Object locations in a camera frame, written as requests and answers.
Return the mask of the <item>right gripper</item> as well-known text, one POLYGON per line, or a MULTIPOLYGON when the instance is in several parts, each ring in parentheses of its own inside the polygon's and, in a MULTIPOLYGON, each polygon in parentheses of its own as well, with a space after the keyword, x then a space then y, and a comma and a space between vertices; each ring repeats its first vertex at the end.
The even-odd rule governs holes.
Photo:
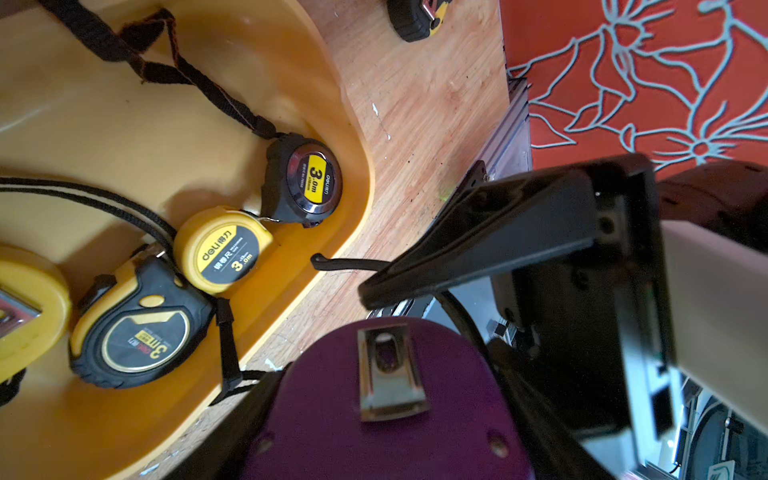
POLYGON ((567 428, 580 438, 672 430, 674 334, 650 160, 625 154, 469 190, 358 294, 375 309, 517 268, 539 350, 532 383, 567 428))

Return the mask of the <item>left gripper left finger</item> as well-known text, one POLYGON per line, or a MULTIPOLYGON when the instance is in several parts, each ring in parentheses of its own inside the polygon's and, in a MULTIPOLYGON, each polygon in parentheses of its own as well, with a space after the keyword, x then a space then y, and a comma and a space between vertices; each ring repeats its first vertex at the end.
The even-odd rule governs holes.
POLYGON ((165 479, 239 479, 250 446, 264 429, 285 373, 268 372, 165 479))

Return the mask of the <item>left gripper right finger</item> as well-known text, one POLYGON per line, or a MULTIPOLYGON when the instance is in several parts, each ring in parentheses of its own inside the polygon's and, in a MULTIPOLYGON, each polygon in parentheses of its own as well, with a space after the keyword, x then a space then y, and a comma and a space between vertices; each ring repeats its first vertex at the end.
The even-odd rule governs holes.
POLYGON ((537 479, 610 479, 577 441, 561 414, 589 405, 545 364, 495 338, 488 360, 531 460, 537 479))

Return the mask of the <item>yellow black 3m tape measure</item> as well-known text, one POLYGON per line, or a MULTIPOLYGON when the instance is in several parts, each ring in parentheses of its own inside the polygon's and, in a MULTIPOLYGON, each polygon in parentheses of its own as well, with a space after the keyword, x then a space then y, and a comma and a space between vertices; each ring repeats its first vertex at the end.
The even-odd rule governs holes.
POLYGON ((100 388, 127 389, 181 365, 207 335, 211 298, 187 282, 158 243, 94 278, 77 306, 70 369, 100 388))

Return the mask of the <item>purple tape measure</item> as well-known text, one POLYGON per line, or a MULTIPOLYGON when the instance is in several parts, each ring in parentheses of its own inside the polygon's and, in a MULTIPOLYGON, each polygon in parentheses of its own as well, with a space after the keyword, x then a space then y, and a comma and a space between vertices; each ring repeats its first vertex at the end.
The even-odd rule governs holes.
POLYGON ((418 318, 380 318, 325 335, 290 366, 240 479, 531 479, 534 469, 485 359, 418 318), (363 419, 360 334, 404 326, 428 407, 363 419))

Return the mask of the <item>black deli tape measure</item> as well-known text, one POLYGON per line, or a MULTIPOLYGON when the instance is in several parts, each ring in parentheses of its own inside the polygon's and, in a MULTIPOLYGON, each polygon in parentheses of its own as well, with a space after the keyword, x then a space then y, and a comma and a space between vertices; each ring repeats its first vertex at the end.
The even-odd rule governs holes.
POLYGON ((343 177, 336 156, 325 144, 289 133, 268 147, 266 158, 262 217, 313 228, 335 212, 343 177))

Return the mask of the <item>small yellow deli tape measure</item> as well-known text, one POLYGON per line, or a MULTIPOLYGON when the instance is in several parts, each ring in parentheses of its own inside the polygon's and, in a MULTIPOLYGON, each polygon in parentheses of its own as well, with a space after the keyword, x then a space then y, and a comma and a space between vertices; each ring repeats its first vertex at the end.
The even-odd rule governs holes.
POLYGON ((194 287, 217 295, 247 277, 273 240, 271 232, 250 213, 212 207, 193 215, 178 229, 174 260, 194 287))

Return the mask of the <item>round yellow tape measure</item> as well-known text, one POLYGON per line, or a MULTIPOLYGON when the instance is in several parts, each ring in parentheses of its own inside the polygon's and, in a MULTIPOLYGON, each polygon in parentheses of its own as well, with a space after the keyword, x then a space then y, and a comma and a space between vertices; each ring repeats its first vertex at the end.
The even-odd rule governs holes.
POLYGON ((1 247, 1 380, 12 379, 50 350, 72 311, 56 265, 33 252, 1 247))

